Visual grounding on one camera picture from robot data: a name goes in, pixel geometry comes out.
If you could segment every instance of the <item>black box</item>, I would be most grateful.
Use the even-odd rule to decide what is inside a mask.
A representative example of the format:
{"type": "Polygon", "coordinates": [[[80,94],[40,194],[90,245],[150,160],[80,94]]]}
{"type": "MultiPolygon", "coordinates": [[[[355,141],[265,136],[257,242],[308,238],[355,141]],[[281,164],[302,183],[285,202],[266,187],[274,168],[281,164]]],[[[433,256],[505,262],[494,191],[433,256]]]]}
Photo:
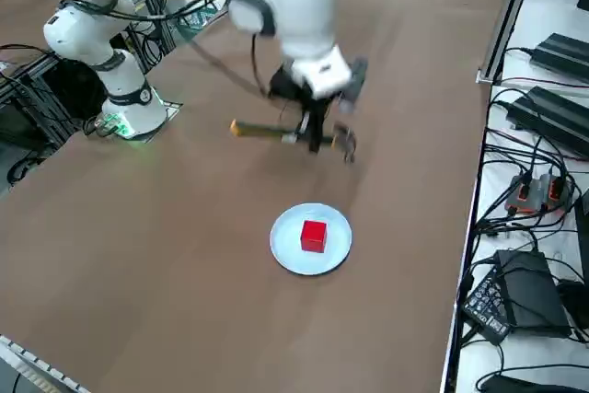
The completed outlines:
{"type": "Polygon", "coordinates": [[[555,338],[571,335],[556,285],[539,251],[497,250],[498,283],[514,332],[555,338]]]}

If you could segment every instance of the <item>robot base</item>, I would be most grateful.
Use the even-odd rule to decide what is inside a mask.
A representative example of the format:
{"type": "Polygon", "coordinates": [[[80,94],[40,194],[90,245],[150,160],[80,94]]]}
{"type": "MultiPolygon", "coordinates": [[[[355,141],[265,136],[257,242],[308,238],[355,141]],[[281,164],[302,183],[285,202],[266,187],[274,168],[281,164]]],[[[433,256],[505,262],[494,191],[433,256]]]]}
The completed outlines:
{"type": "Polygon", "coordinates": [[[166,105],[152,89],[152,99],[146,105],[121,106],[106,100],[95,124],[103,133],[115,133],[125,140],[131,140],[158,130],[166,120],[166,105]]]}

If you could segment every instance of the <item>red cube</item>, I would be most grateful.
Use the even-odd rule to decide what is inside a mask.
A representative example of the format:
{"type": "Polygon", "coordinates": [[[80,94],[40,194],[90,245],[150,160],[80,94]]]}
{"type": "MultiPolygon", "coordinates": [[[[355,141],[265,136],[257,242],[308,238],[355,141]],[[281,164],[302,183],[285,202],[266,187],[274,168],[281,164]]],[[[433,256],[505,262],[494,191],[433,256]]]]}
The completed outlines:
{"type": "Polygon", "coordinates": [[[328,225],[305,220],[301,233],[301,248],[306,252],[323,253],[328,239],[328,225]]]}

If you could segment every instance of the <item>electronic device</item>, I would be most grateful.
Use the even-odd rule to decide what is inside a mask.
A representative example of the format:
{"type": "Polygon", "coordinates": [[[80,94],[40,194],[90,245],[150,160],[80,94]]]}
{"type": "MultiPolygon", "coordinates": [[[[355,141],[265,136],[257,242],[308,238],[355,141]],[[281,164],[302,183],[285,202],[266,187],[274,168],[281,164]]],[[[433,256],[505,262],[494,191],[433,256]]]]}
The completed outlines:
{"type": "Polygon", "coordinates": [[[497,250],[494,260],[505,315],[514,330],[556,338],[571,335],[571,325],[542,252],[497,250]]]}
{"type": "Polygon", "coordinates": [[[516,213],[537,214],[546,205],[549,193],[549,175],[544,174],[539,179],[532,179],[527,188],[522,182],[522,176],[512,178],[511,186],[519,182],[514,191],[507,197],[505,209],[510,212],[512,209],[516,213]]]}
{"type": "Polygon", "coordinates": [[[589,156],[589,109],[541,87],[507,105],[507,119],[589,156]]]}
{"type": "Polygon", "coordinates": [[[589,191],[579,197],[574,204],[574,218],[577,224],[579,253],[583,278],[589,280],[589,191]]]}
{"type": "Polygon", "coordinates": [[[530,63],[589,83],[589,43],[553,33],[533,51],[530,63]]]}
{"type": "Polygon", "coordinates": [[[514,214],[539,214],[544,210],[560,208],[566,211],[571,202],[571,190],[565,179],[552,174],[542,174],[539,179],[531,179],[526,187],[523,176],[512,178],[511,186],[519,182],[507,197],[505,210],[514,214]]]}
{"type": "Polygon", "coordinates": [[[534,384],[503,375],[491,376],[482,383],[480,391],[483,393],[588,393],[578,388],[534,384]]]}
{"type": "Polygon", "coordinates": [[[493,345],[500,344],[510,330],[500,289],[497,268],[493,266],[462,306],[470,325],[478,325],[479,333],[493,345]]]}
{"type": "MultiPolygon", "coordinates": [[[[132,0],[84,0],[103,7],[134,14],[132,0]]],[[[97,121],[109,121],[114,133],[125,139],[152,133],[167,119],[164,102],[149,86],[135,58],[127,51],[113,49],[110,39],[129,24],[129,20],[89,14],[66,3],[45,24],[43,32],[49,46],[63,58],[89,66],[104,84],[107,99],[97,121]]]]}

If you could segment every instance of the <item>black device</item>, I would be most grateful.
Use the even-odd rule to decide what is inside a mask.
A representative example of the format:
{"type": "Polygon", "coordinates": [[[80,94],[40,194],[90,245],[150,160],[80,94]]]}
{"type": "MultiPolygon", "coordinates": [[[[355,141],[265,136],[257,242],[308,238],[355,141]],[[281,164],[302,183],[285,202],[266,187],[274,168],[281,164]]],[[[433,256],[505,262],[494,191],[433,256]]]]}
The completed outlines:
{"type": "Polygon", "coordinates": [[[578,388],[534,384],[503,375],[491,376],[482,383],[480,391],[484,393],[588,393],[578,388]]]}
{"type": "Polygon", "coordinates": [[[468,316],[471,327],[479,326],[479,333],[491,344],[498,345],[505,339],[509,333],[509,324],[505,317],[495,266],[470,293],[462,310],[468,316]]]}
{"type": "Polygon", "coordinates": [[[589,83],[589,43],[553,33],[533,51],[530,63],[589,83]]]}
{"type": "Polygon", "coordinates": [[[511,186],[517,182],[520,183],[514,191],[507,197],[505,210],[515,210],[516,213],[537,214],[546,205],[549,193],[549,175],[544,174],[539,179],[532,179],[527,187],[527,193],[524,193],[524,183],[522,176],[512,178],[511,186]]]}
{"type": "Polygon", "coordinates": [[[537,250],[497,250],[494,259],[507,322],[518,332],[570,336],[571,325],[544,254],[537,250]]]}
{"type": "Polygon", "coordinates": [[[589,156],[589,109],[541,87],[507,106],[507,120],[589,156]]]}
{"type": "Polygon", "coordinates": [[[574,218],[577,223],[579,253],[583,278],[589,278],[589,191],[579,197],[574,204],[574,218]]]}

